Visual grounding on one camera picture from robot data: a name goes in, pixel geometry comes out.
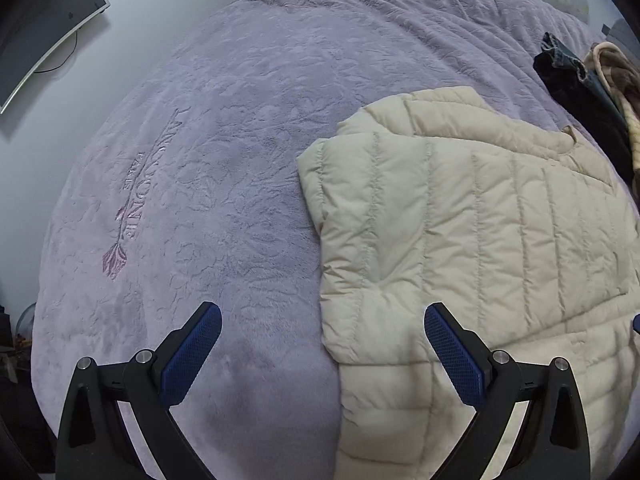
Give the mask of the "cream quilted puffer jacket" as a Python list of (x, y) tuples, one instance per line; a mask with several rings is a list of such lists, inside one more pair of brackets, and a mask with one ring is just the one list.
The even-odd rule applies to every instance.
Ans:
[(340, 479), (430, 478), (473, 416), (428, 343), (441, 302), (490, 348), (570, 362), (606, 477), (639, 383), (639, 219), (577, 131), (469, 87), (360, 108), (297, 159), (320, 237), (322, 339), (341, 382)]

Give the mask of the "brown striped fleece garment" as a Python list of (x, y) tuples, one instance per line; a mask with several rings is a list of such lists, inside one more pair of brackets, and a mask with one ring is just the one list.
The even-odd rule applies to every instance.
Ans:
[(631, 148), (632, 168), (639, 172), (639, 70), (616, 44), (594, 44), (585, 57), (601, 84), (616, 103), (625, 119)]

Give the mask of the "folded dark jeans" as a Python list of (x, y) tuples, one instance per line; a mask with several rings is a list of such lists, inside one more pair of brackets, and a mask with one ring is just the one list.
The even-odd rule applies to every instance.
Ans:
[(534, 70), (550, 96), (591, 134), (626, 185), (634, 180), (631, 145), (623, 113), (594, 70), (561, 40), (545, 32)]

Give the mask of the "lavender embossed blanket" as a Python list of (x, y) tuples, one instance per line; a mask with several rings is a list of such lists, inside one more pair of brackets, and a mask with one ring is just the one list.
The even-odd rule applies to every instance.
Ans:
[(599, 38), (541, 0), (235, 0), (211, 15), (114, 110), (54, 208), (32, 350), (47, 422), (80, 358), (128, 360), (211, 301), (221, 336), (174, 411), (201, 460), (221, 479), (339, 479), (340, 372), (297, 159), (360, 108), (452, 87), (605, 158), (534, 70), (545, 32), (578, 54)]

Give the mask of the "curved monitor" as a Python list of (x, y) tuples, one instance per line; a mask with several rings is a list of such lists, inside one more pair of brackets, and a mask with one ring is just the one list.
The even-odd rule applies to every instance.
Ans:
[(65, 40), (100, 13), (108, 0), (36, 0), (1, 47), (1, 108)]

